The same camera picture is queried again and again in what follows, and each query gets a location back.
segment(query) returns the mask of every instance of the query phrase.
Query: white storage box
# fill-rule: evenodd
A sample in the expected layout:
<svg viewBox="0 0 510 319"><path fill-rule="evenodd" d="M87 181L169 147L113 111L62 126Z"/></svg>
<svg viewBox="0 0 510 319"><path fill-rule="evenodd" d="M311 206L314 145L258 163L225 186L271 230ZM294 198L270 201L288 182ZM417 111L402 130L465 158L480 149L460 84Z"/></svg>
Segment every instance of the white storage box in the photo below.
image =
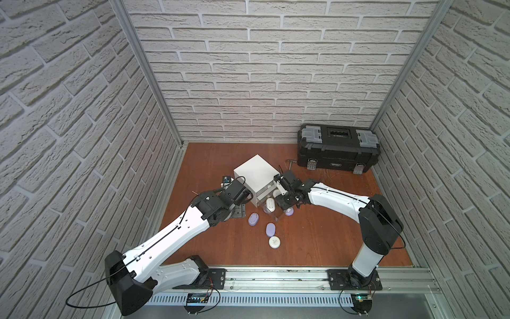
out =
<svg viewBox="0 0 510 319"><path fill-rule="evenodd" d="M245 177L244 185L253 193L251 202L255 207L263 205L264 200L276 189L273 183L273 177L276 174L279 172L258 154L234 169L235 178Z"/></svg>

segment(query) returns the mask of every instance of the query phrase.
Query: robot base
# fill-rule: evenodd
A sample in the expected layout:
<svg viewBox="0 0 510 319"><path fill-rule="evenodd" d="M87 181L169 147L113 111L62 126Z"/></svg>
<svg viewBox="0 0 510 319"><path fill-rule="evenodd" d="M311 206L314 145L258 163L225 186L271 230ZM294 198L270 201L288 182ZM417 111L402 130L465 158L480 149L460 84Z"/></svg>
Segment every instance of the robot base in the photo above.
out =
<svg viewBox="0 0 510 319"><path fill-rule="evenodd" d="M349 269L328 269L327 276L329 277L329 287L331 290L374 291L383 289L379 274L375 269L372 275L367 278L358 278L359 276L355 274L351 267Z"/></svg>
<svg viewBox="0 0 510 319"><path fill-rule="evenodd" d="M220 290L225 286L225 268L209 268L207 274L204 275L204 280L199 283L200 280L197 278L196 283L191 285L180 285L173 287L172 289L206 289L210 286L209 278L213 281L214 288Z"/></svg>

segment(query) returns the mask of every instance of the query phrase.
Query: wooden floor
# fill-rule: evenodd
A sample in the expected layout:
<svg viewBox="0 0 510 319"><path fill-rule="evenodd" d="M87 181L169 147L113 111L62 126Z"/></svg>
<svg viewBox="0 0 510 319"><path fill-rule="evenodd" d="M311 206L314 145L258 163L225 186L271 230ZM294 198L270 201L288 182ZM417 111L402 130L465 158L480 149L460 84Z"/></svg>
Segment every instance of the wooden floor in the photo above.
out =
<svg viewBox="0 0 510 319"><path fill-rule="evenodd" d="M161 228L171 223L190 203L195 194L219 187L221 177L233 175L234 168L259 154L273 167L285 167L286 159L297 156L296 144L191 143L166 208ZM372 196L380 193L372 172L354 175L341 170L307 170L296 164L292 170L301 180L320 179L324 184L346 192ZM260 220L248 224L251 213ZM199 255L209 265L293 265L349 266L363 241L360 226L350 218L330 209L303 205L294 215L284 216L276 224L278 249L269 246L266 225L272 222L261 207L246 205L246 218L231 218L199 234L186 243L165 264L181 262ZM395 247L400 247L400 239ZM381 266L411 266L403 249L392 250Z"/></svg>

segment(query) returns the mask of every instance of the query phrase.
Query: metal mounting plate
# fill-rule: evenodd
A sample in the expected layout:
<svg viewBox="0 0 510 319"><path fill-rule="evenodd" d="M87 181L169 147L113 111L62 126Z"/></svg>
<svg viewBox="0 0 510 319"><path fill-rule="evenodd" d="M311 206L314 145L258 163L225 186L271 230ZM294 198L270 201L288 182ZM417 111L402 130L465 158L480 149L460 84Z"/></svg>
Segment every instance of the metal mounting plate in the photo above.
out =
<svg viewBox="0 0 510 319"><path fill-rule="evenodd" d="M347 269L328 269L327 276L329 277L329 287L331 290L338 290L338 291L342 291L342 290L344 290L344 291L345 290L369 291L369 290L372 290L372 291L374 291L374 285L375 285L375 290L383 289L383 286L381 285L381 281L380 281L379 274L377 273L377 271L375 271L375 273L373 274L373 278L371 281L373 283L373 285L370 284L370 287L366 286L366 287L360 288L360 289L357 289L355 287L352 287L349 284L346 284L349 282L349 280L347 279Z"/></svg>
<svg viewBox="0 0 510 319"><path fill-rule="evenodd" d="M209 272L207 273L207 278L211 278L213 281L214 288L220 290L225 286L225 268L209 268ZM198 289L206 289L210 286L209 280L203 284L203 286L192 286L192 285L181 285L176 286L173 289L186 289L186 290L198 290Z"/></svg>

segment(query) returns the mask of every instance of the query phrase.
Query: aluminum frame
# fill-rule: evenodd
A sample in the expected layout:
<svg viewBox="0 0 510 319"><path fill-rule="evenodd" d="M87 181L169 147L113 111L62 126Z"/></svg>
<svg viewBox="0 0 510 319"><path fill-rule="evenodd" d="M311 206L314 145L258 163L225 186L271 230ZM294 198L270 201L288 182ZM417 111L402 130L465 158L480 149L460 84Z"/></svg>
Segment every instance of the aluminum frame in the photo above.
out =
<svg viewBox="0 0 510 319"><path fill-rule="evenodd" d="M443 21L443 19L445 18L446 13L448 13L448 9L450 9L453 2L454 0L440 0L436 5L436 8L434 9L434 12L430 16L427 25L421 32L420 37L416 41L415 46L413 47L413 49L409 53L409 56L404 62L402 69L400 69L400 72L398 73L395 82L393 82L390 90L388 91L388 94L386 94L385 99L382 101L381 106L377 111L377 114L372 120L372 123L370 123L369 126L370 130L373 131L375 130L375 128L377 128L377 125L379 124L384 114L390 107L391 102L393 102L393 99L397 95L398 90L400 90L404 82L411 74L411 71L415 67L416 63L418 63L418 60L423 55L423 52L425 51L425 48L427 47L430 39L432 39L432 36L436 33L437 29L439 28L439 25L441 24L441 21Z"/></svg>
<svg viewBox="0 0 510 319"><path fill-rule="evenodd" d="M156 99L156 102L158 103L158 106L163 113L163 117L165 118L165 121L170 128L170 132L172 132L172 136L175 139L177 146L182 148L183 139L179 133L179 130L177 129L177 126L175 125L175 122L173 121L172 115L170 114L165 97L163 96L163 92L161 91L158 81L156 80L156 76L154 75L154 71L150 66L149 59L145 54L145 50L142 47L142 42L138 37L138 33L136 32L135 26L131 21L128 10L122 0L110 0L110 3L112 4L115 15L119 19L120 26L126 34L126 39L131 45L131 49L133 49L133 53L135 54L135 57L140 64L140 68L145 75L147 83L149 84L149 87L154 94L154 98Z"/></svg>
<svg viewBox="0 0 510 319"><path fill-rule="evenodd" d="M226 269L225 291L330 293L328 269L347 267L217 266ZM383 290L377 293L441 293L428 268L378 267ZM346 290L345 293L359 293Z"/></svg>

